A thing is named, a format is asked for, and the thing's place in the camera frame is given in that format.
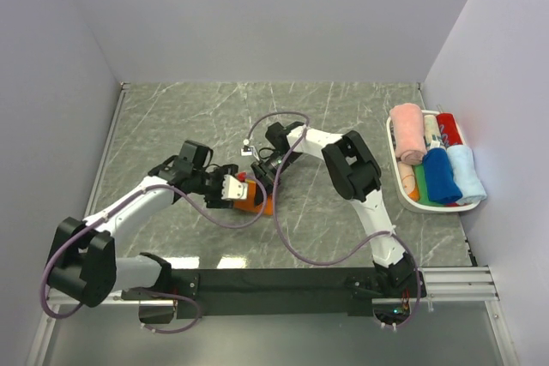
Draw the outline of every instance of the rolled towel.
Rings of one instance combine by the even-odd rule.
[[[438,130],[438,122],[435,115],[425,115],[423,117],[424,129],[425,129],[425,146],[427,151],[434,147],[444,147],[443,138]]]
[[[483,201],[486,191],[474,169],[473,151],[465,145],[454,145],[448,148],[448,158],[454,172],[454,182],[463,196],[457,201],[460,206]]]
[[[413,201],[419,200],[419,190],[418,185],[415,182],[415,175],[413,174],[413,169],[411,165],[406,163],[398,162],[398,173],[401,175],[401,182],[404,191],[410,199]]]
[[[430,201],[448,205],[462,198],[462,192],[454,183],[452,166],[444,149],[431,149],[423,158],[423,166]]]
[[[441,113],[437,115],[438,129],[446,147],[462,145],[462,138],[457,131],[454,115],[451,113]]]
[[[427,153],[421,109],[413,103],[405,103],[395,106],[389,114],[395,130],[395,156],[407,165],[419,165]]]
[[[418,203],[423,206],[444,207],[444,205],[441,205],[440,203],[429,200],[429,195],[427,194],[427,183],[425,182],[425,169],[423,165],[414,166],[413,172],[415,173],[415,181],[418,184]]]

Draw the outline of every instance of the orange object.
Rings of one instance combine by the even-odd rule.
[[[398,162],[398,171],[401,176],[402,187],[410,199],[413,201],[419,200],[419,187],[415,180],[412,166]]]
[[[245,201],[235,201],[233,206],[235,209],[244,210],[246,212],[259,213],[262,205],[254,206],[254,198],[256,197],[257,186],[253,180],[246,180],[248,183],[248,197]],[[263,211],[263,214],[268,216],[273,215],[273,196],[267,197],[267,206]]]

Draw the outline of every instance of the blue towel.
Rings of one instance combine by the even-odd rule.
[[[427,152],[423,158],[423,168],[430,201],[448,205],[462,198],[462,192],[454,183],[452,166],[444,149],[435,147]]]
[[[454,182],[463,193],[458,205],[483,201],[486,191],[474,169],[473,151],[465,145],[454,145],[448,148],[448,158],[454,172]]]

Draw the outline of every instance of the light blue towel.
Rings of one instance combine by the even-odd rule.
[[[454,182],[463,197],[456,203],[460,206],[483,201],[486,198],[486,191],[474,169],[473,151],[465,145],[454,145],[448,147],[448,159],[454,172]]]

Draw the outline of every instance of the red towel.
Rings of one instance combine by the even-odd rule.
[[[443,143],[446,147],[462,145],[462,138],[457,131],[454,115],[451,113],[441,113],[437,115],[438,128],[443,137]]]

